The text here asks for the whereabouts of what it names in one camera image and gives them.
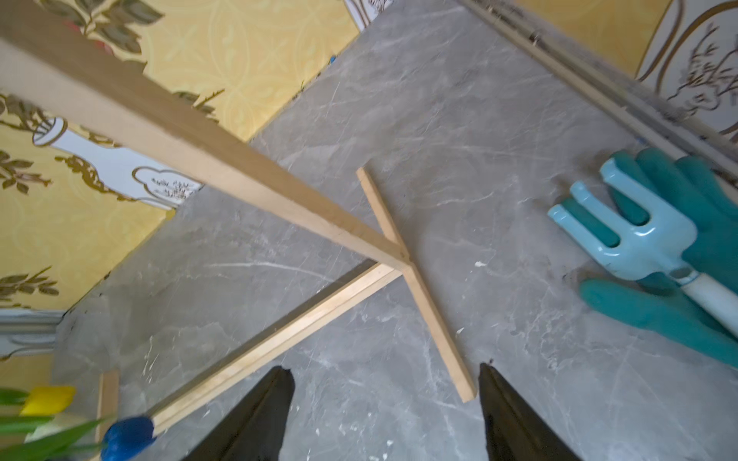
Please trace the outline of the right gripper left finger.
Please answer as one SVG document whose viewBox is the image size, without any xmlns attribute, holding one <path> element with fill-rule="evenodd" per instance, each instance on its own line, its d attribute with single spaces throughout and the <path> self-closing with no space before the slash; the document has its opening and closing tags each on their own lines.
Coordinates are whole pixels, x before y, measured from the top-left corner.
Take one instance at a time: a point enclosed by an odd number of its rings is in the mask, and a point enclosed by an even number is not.
<svg viewBox="0 0 738 461">
<path fill-rule="evenodd" d="M 273 367 L 186 459 L 277 460 L 294 392 L 292 372 Z"/>
</svg>

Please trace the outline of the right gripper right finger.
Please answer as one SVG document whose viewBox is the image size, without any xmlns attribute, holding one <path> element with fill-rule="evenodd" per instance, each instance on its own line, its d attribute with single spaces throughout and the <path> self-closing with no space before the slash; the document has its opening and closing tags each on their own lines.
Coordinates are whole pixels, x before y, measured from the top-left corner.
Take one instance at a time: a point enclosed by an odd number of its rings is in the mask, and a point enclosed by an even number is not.
<svg viewBox="0 0 738 461">
<path fill-rule="evenodd" d="M 580 457 L 490 364 L 480 365 L 479 392 L 490 460 L 580 461 Z"/>
</svg>

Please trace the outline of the blue artificial tulip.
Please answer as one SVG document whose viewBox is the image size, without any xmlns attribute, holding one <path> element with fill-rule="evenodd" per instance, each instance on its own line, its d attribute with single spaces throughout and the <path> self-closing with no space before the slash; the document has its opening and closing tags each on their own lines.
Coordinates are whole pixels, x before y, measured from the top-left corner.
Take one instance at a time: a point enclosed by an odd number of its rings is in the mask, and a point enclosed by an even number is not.
<svg viewBox="0 0 738 461">
<path fill-rule="evenodd" d="M 71 446 L 52 454 L 50 460 L 78 454 L 99 454 L 103 461 L 132 460 L 156 441 L 154 428 L 153 420 L 147 416 L 119 420 L 110 426 L 101 443 Z"/>
</svg>

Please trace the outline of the white artificial tulip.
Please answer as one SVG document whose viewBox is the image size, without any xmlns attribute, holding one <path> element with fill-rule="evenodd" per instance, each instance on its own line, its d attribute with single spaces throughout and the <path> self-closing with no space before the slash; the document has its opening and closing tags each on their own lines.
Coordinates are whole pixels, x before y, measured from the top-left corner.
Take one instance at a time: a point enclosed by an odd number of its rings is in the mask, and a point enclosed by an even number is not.
<svg viewBox="0 0 738 461">
<path fill-rule="evenodd" d="M 1 450 L 2 460 L 54 460 L 99 451 L 100 444 L 79 444 L 105 420 L 86 420 L 60 413 L 53 416 L 2 416 L 1 436 L 23 435 L 24 442 Z"/>
</svg>

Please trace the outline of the yellow artificial tulip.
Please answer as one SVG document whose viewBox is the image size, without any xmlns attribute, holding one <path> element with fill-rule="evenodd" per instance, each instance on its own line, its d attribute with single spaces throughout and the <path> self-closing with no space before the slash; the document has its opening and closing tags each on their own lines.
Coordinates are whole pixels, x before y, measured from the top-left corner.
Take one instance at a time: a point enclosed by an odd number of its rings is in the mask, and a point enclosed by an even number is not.
<svg viewBox="0 0 738 461">
<path fill-rule="evenodd" d="M 1 388 L 1 405 L 16 406 L 19 416 L 54 416 L 71 405 L 76 395 L 73 386 L 42 386 L 31 391 Z"/>
</svg>

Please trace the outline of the wooden clothes rack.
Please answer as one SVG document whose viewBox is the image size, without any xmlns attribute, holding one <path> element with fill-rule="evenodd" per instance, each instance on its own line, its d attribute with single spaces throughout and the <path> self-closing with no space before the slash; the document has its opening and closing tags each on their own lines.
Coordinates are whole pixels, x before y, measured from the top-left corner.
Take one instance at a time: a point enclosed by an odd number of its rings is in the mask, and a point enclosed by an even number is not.
<svg viewBox="0 0 738 461">
<path fill-rule="evenodd" d="M 296 1 L 282 9 L 249 1 L 158 1 L 163 19 L 138 27 L 149 78 L 180 91 L 190 105 L 226 129 L 251 139 L 301 85 L 357 34 L 332 1 Z M 214 189 L 194 186 L 191 203 L 175 198 L 165 207 L 111 191 L 97 175 L 100 164 L 80 172 L 78 153 L 32 136 L 51 113 L 15 103 L 1 113 L 1 173 L 19 161 L 23 190 L 1 195 L 1 272 L 38 275 L 55 282 L 52 294 L 15 292 L 9 307 L 66 310 L 137 247 L 173 264 L 186 282 L 209 290 L 208 319 L 234 293 L 234 274 L 247 269 L 248 253 L 291 255 L 315 262 L 307 248 L 315 236 L 242 204 Z M 209 255 L 213 267 L 198 276 L 189 255 Z"/>
</svg>

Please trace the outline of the teal garden fork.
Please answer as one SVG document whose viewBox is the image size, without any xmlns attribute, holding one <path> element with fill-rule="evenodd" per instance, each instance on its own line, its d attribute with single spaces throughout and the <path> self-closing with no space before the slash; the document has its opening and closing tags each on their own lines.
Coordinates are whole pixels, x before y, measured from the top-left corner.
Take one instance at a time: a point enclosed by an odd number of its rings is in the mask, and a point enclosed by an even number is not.
<svg viewBox="0 0 738 461">
<path fill-rule="evenodd" d="M 635 282 L 662 273 L 726 330 L 736 334 L 737 295 L 682 258 L 698 237 L 693 221 L 634 180 L 613 159 L 603 164 L 600 174 L 608 186 L 645 209 L 649 221 L 643 225 L 630 223 L 602 203 L 583 182 L 570 187 L 571 195 L 578 205 L 617 234 L 618 245 L 605 245 L 562 205 L 551 207 L 548 216 L 611 275 Z"/>
</svg>

